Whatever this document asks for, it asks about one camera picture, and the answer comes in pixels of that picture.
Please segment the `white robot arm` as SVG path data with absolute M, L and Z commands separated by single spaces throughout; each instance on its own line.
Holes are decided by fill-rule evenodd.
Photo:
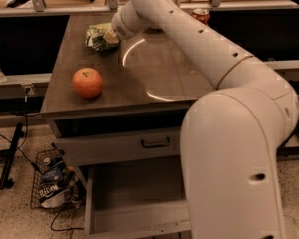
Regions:
M 180 133 L 192 238 L 285 239 L 276 154 L 299 119 L 294 89 L 177 0 L 129 0 L 112 19 L 122 39 L 146 25 L 163 30 L 214 87 Z

